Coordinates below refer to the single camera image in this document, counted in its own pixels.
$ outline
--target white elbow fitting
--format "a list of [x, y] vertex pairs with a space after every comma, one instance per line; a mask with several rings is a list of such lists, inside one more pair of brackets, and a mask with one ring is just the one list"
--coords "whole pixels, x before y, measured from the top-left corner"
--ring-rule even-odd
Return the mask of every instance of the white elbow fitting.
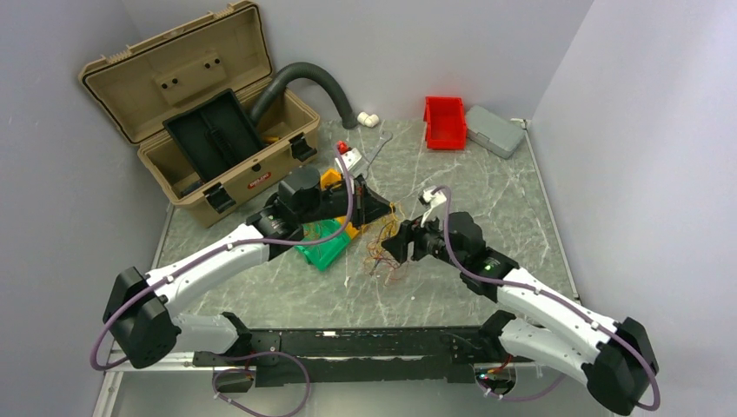
[[366, 119], [366, 126], [370, 128], [373, 128], [377, 124], [379, 124], [379, 116], [377, 115], [371, 115]]
[[362, 111], [358, 115], [358, 122], [362, 124], [363, 126], [366, 126], [367, 128], [373, 128], [375, 125], [379, 124], [379, 116], [377, 115], [369, 116], [368, 113], [366, 113], [365, 111]]
[[366, 120], [369, 119], [369, 113], [366, 113], [365, 111], [362, 111], [358, 114], [358, 122], [364, 126], [366, 126]]

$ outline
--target red storage bin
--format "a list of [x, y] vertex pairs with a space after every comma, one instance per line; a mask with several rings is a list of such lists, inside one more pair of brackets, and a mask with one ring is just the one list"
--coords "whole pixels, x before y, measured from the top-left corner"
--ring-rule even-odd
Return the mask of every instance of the red storage bin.
[[466, 148], [466, 114], [459, 97], [425, 97], [428, 149]]

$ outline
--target red cap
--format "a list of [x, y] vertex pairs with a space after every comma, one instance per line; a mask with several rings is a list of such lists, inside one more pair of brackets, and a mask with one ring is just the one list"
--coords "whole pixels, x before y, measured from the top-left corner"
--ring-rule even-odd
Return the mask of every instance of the red cap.
[[338, 141], [338, 152], [340, 152], [341, 155], [345, 154], [349, 150], [350, 150], [350, 147], [348, 146], [347, 143], [345, 143], [344, 141]]

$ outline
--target white wall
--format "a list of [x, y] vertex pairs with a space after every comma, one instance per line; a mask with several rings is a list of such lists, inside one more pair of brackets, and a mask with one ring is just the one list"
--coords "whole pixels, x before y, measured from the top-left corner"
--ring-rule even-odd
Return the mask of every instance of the white wall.
[[138, 38], [117, 0], [0, 2], [0, 415], [84, 416], [117, 273], [150, 265], [166, 201], [77, 86]]
[[[461, 96], [530, 117], [592, 0], [258, 1], [276, 68], [323, 66], [356, 109], [422, 117], [425, 96]], [[123, 0], [144, 37], [223, 9], [226, 0]], [[321, 115], [319, 87], [290, 85]]]
[[584, 302], [643, 322], [659, 415], [737, 407], [737, 6], [597, 0], [535, 111]]

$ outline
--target green object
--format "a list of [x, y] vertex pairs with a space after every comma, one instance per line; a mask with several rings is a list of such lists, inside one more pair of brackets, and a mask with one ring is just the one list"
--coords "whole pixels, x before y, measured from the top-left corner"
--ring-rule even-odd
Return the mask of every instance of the green object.
[[[337, 229], [341, 228], [341, 223], [337, 220], [323, 220], [320, 222], [313, 223], [317, 226], [319, 231], [319, 238], [326, 237], [333, 234]], [[305, 240], [316, 240], [314, 236], [309, 236]], [[347, 233], [342, 232], [335, 238], [316, 246], [295, 246], [304, 257], [307, 259], [307, 263], [315, 265], [317, 270], [324, 271], [328, 269], [331, 263], [341, 254], [350, 243], [350, 236]]]

